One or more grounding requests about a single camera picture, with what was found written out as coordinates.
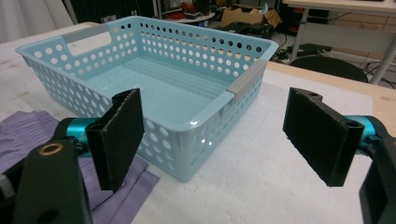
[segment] white desk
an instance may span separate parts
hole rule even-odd
[[[0,45],[0,119],[19,110],[74,117],[14,49],[87,26]],[[327,188],[282,132],[290,86],[322,94],[340,113],[374,114],[396,135],[396,91],[268,63],[258,98],[191,181],[150,165],[161,180],[133,223],[361,223],[358,191],[371,161],[355,157],[345,186]]]
[[[291,52],[291,62],[296,58],[301,42],[343,49],[357,49],[367,52],[383,53],[385,54],[385,58],[377,68],[375,75],[370,79],[370,83],[378,84],[396,55],[396,34],[361,28],[307,23],[306,19],[310,8],[396,17],[396,2],[394,0],[385,0],[384,2],[356,0],[283,0],[283,3],[289,4],[290,7],[305,8],[303,17],[300,21],[296,41]]]

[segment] table surface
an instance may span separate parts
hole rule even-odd
[[[88,27],[0,45],[0,119],[17,111],[74,115],[55,103],[15,48]],[[327,188],[282,132],[289,87],[315,91],[342,114],[374,115],[396,135],[396,91],[268,63],[259,96],[188,183],[162,170],[133,223],[362,223],[359,188],[370,159],[355,156],[346,184]]]
[[[396,16],[396,2],[394,0],[359,1],[359,0],[283,0],[284,4],[292,7],[312,7],[334,11],[360,11],[370,14],[385,14]]]

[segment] light blue basket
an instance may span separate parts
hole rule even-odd
[[[70,50],[100,34],[111,41],[79,55]],[[114,94],[140,88],[146,133],[138,154],[186,182],[253,102],[276,48],[265,39],[129,17],[17,52],[49,95],[81,117],[101,117]]]

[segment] cardboard box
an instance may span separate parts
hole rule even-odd
[[[273,25],[274,28],[281,23],[281,19],[274,9],[269,10],[263,15],[260,14],[260,9],[255,7],[235,5],[224,9],[220,27],[225,27],[235,21],[249,24],[262,24],[267,21],[269,24]]]

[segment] chair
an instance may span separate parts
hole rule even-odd
[[[290,65],[335,77],[344,77],[360,82],[368,82],[366,74],[364,74],[359,67],[339,59],[323,56],[306,56],[297,58],[291,62]]]

